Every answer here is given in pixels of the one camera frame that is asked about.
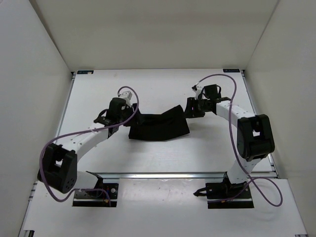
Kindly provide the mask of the black skirt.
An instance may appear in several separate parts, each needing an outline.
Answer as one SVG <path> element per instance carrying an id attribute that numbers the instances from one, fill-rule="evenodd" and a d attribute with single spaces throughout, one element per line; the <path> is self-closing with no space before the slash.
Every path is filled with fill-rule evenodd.
<path id="1" fill-rule="evenodd" d="M 139 110 L 126 124 L 128 138 L 140 141 L 167 141 L 190 133 L 184 111 L 177 105 L 162 114 L 143 114 Z"/>

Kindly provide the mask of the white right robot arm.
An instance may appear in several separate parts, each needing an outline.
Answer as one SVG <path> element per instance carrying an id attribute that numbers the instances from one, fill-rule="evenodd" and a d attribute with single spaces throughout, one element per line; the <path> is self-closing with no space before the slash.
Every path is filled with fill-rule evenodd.
<path id="1" fill-rule="evenodd" d="M 221 87 L 213 84 L 204 87 L 193 86 L 194 97 L 187 99 L 185 117 L 202 118 L 206 112 L 231 121 L 237 129 L 237 138 L 233 142 L 238 156 L 237 161 L 224 178 L 228 181 L 221 186 L 222 194 L 228 198 L 239 192 L 239 184 L 248 179 L 253 168 L 275 150 L 270 119 L 267 115 L 256 115 L 235 105 L 228 97 L 221 96 Z"/>

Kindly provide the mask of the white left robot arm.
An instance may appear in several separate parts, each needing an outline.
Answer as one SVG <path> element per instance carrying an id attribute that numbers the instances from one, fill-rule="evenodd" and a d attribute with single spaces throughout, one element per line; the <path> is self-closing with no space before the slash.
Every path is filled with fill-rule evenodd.
<path id="1" fill-rule="evenodd" d="M 110 101 L 86 130 L 64 134 L 64 143 L 52 139 L 39 158 L 38 180 L 48 192 L 71 194 L 81 190 L 97 197 L 103 192 L 100 176 L 93 172 L 78 171 L 78 162 L 90 150 L 114 135 L 121 126 L 131 126 L 139 111 L 139 103 L 132 104 L 124 95 Z"/>

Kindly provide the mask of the dark sticker far right corner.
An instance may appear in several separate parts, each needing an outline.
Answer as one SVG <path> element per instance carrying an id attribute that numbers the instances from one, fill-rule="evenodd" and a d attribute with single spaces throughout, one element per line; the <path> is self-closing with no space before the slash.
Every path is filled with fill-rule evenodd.
<path id="1" fill-rule="evenodd" d="M 224 73 L 240 73 L 240 69 L 223 69 Z"/>

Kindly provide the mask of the dark sticker corner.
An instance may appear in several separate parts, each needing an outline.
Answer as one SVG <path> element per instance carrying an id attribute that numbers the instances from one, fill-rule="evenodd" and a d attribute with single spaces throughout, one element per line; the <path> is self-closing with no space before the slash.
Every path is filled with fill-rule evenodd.
<path id="1" fill-rule="evenodd" d="M 224 73 L 240 73 L 240 69 L 223 69 Z"/>
<path id="2" fill-rule="evenodd" d="M 91 75 L 93 74 L 93 70 L 78 70 L 77 75 Z"/>

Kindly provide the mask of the dark sticker far left corner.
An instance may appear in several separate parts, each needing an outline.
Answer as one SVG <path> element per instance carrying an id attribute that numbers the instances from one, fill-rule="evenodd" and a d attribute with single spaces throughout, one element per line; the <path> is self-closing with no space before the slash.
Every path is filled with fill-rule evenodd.
<path id="1" fill-rule="evenodd" d="M 77 75 L 91 75 L 93 74 L 93 70 L 78 70 Z"/>

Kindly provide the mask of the white front cover board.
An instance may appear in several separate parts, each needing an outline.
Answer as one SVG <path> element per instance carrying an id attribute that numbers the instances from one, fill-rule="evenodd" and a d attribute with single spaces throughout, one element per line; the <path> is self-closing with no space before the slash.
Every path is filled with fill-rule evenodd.
<path id="1" fill-rule="evenodd" d="M 251 209 L 209 209 L 194 192 L 202 179 L 119 182 L 116 207 L 74 207 L 55 202 L 38 184 L 24 229 L 36 237 L 293 237 L 306 234 L 289 184 L 277 180 L 281 207 L 251 189 Z"/>

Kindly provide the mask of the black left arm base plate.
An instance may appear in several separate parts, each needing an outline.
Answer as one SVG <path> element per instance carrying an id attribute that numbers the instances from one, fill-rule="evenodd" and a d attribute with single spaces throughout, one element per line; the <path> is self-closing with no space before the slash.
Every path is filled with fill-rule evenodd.
<path id="1" fill-rule="evenodd" d="M 75 191 L 73 207 L 116 207 L 119 194 L 119 179 L 103 179 L 97 183 L 96 189 L 103 191 Z"/>

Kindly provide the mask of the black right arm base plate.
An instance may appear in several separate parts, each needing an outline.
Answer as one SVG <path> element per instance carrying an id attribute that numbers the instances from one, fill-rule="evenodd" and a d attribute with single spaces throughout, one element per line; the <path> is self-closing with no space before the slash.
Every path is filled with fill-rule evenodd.
<path id="1" fill-rule="evenodd" d="M 207 198 L 208 209 L 252 209 L 254 203 L 249 188 L 243 184 L 232 187 L 221 183 L 206 183 L 205 187 L 193 193 L 196 197 Z"/>

